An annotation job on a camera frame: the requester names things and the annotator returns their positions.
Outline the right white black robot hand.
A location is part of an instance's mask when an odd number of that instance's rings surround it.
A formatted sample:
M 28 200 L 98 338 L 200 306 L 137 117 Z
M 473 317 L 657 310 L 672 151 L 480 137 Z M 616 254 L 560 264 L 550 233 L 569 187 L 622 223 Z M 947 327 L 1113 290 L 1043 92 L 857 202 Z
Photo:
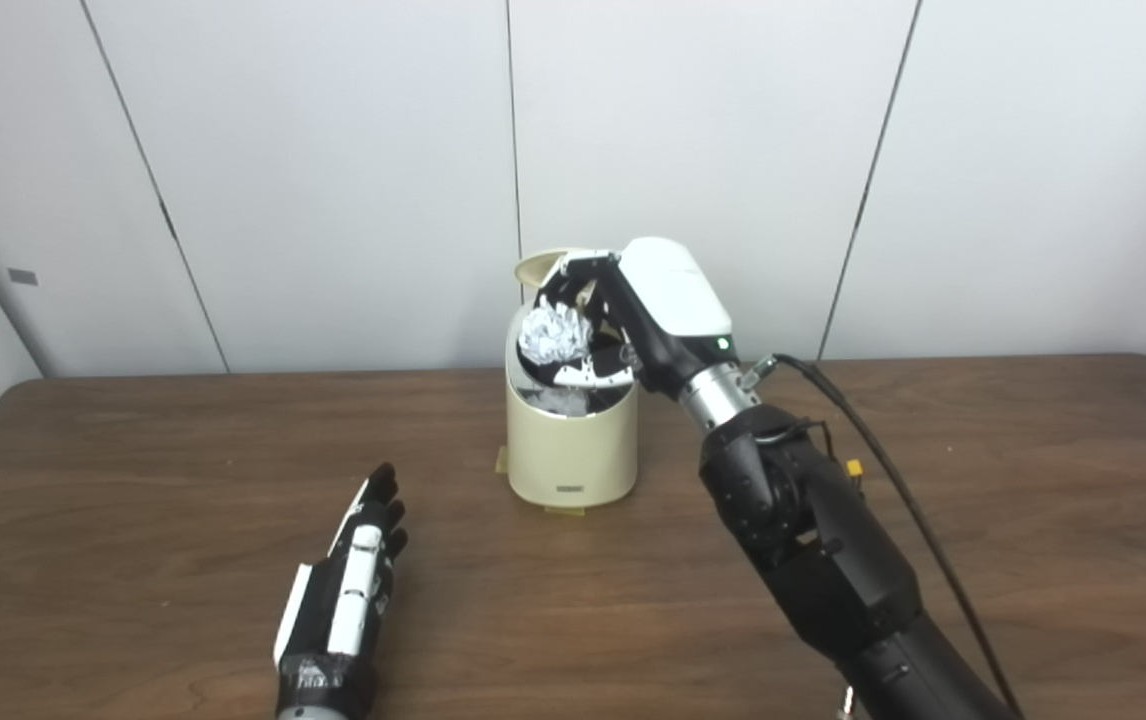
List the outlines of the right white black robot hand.
M 545 357 L 521 350 L 524 368 L 550 388 L 639 383 L 677 401 L 698 374 L 738 359 L 728 311 L 693 255 L 673 240 L 563 252 L 537 285 L 533 310 L 572 320 Z

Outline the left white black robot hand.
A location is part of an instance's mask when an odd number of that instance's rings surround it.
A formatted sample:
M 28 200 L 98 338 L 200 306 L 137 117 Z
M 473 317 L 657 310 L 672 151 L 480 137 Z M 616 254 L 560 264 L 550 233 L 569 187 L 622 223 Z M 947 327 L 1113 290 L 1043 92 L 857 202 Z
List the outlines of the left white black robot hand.
M 358 490 L 325 556 L 299 565 L 273 666 L 276 719 L 367 719 L 378 694 L 376 645 L 408 543 L 398 475 L 384 462 Z

